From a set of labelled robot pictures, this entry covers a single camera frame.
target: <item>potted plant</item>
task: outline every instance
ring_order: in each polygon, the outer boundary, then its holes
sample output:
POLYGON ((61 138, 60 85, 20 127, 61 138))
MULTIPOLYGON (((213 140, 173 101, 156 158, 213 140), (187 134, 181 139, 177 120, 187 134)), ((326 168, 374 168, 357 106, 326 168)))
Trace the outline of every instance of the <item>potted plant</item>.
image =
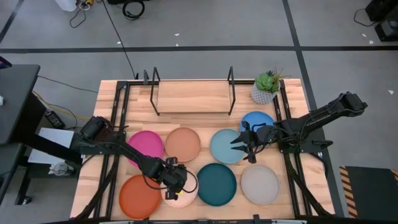
POLYGON ((251 88, 251 98, 259 104, 270 103, 278 94, 282 76, 277 69, 260 74, 251 88))

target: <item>black desk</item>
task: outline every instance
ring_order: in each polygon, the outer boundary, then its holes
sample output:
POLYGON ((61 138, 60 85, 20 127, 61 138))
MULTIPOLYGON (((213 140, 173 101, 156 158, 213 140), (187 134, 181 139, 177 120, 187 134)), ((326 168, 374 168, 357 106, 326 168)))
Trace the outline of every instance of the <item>black desk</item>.
MULTIPOLYGON (((23 157, 25 146, 65 159, 74 167, 82 161, 78 152, 35 133, 46 110, 32 93, 39 70, 38 65, 13 65, 0 70, 0 96, 4 98, 0 106, 0 174, 8 172, 0 176, 0 203, 17 166, 27 164, 23 157)), ((26 192, 22 188, 28 184, 22 183, 20 191, 26 192)))

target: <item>yellow wire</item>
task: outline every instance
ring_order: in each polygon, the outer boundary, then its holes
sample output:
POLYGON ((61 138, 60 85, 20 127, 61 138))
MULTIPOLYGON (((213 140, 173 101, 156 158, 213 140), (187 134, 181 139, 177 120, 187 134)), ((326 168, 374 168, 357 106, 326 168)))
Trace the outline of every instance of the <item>yellow wire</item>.
MULTIPOLYGON (((65 111, 65 110, 61 110, 59 108, 56 108, 51 103, 48 103, 47 101, 45 101, 43 99, 43 97, 40 94, 38 94, 36 91, 32 90, 32 92, 38 97, 39 100, 43 101, 43 103, 45 103, 48 107, 52 108, 53 110, 68 114, 70 116, 73 116, 73 114, 71 114, 69 111, 65 111)), ((77 115, 75 115, 75 116, 76 116, 76 118, 82 119, 82 120, 85 120, 85 121, 88 121, 90 119, 90 118, 87 118, 87 117, 84 117, 84 116, 77 116, 77 115)))

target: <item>plate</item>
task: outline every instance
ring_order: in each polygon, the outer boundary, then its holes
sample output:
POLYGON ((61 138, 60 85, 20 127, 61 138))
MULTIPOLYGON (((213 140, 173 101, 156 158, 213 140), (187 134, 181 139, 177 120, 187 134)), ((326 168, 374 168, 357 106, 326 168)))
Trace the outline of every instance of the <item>plate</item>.
MULTIPOLYGON (((153 187, 160 187, 158 183, 147 178, 153 187)), ((119 205, 122 212, 132 219, 144 219, 154 213, 162 202, 159 190, 148 187, 142 175, 135 175, 122 186, 119 194, 119 205)))
MULTIPOLYGON (((128 144, 139 152, 147 156, 163 158, 163 142, 158 134, 153 131, 139 131, 131 136, 128 144)), ((137 166, 135 162, 129 160, 130 164, 137 166)))
POLYGON ((263 165, 248 167, 242 175, 241 187, 249 201, 268 205, 279 195, 280 184, 275 172, 263 165))
POLYGON ((239 137, 239 133, 232 129, 222 129, 216 132, 210 141, 210 151, 214 158, 225 164, 239 162, 243 158, 244 152, 232 149, 232 147, 243 146, 244 144, 243 142, 230 144, 237 137, 239 137))
POLYGON ((169 157, 176 157, 178 162, 188 162, 200 152, 200 138, 190 128, 176 128, 166 139, 166 153, 169 157))
MULTIPOLYGON (((194 171, 192 171, 189 168, 187 168, 187 170, 189 172, 191 172, 193 175, 191 175, 190 173, 187 173, 187 181, 185 182, 184 189, 186 191, 192 191, 193 189, 195 189, 198 178, 196 177, 194 171)), ((196 190, 192 193, 186 193, 184 191, 181 191, 178 194, 177 200, 166 200, 165 193, 166 193, 167 189, 163 189, 162 190, 162 198, 166 202, 167 205, 170 205, 173 208, 183 208, 183 207, 188 206, 189 204, 191 204, 194 201, 195 197, 198 194, 198 190, 199 190, 199 184, 198 184, 196 190)))
MULTIPOLYGON (((252 111, 250 113, 247 113, 244 115, 242 118, 242 121, 247 121, 250 124, 250 128, 253 127, 255 124, 263 124, 266 123, 267 125, 274 125, 274 119, 272 119, 268 114, 261 112, 261 111, 252 111)), ((240 123, 240 128, 241 131, 244 131, 244 128, 242 126, 242 121, 240 123)), ((257 131, 258 128, 261 126, 256 126, 254 127, 254 131, 257 131)))
POLYGON ((212 163, 204 166, 198 173, 198 181, 198 195, 208 205, 225 205, 236 193, 235 175, 223 164, 212 163))

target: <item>teal plate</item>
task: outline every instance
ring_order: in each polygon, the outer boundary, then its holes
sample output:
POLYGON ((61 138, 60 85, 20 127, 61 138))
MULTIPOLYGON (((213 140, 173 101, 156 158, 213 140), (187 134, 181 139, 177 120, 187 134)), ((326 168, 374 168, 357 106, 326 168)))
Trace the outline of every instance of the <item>teal plate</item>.
POLYGON ((244 152, 232 149, 235 146, 244 146, 243 142, 231 144, 239 137, 239 133, 232 129, 222 129, 213 135, 210 141, 210 152, 218 161, 225 164, 234 164, 242 160, 244 152))
POLYGON ((198 173, 198 195, 211 206, 227 204, 236 193, 236 178, 233 172, 223 164, 207 164, 198 173))

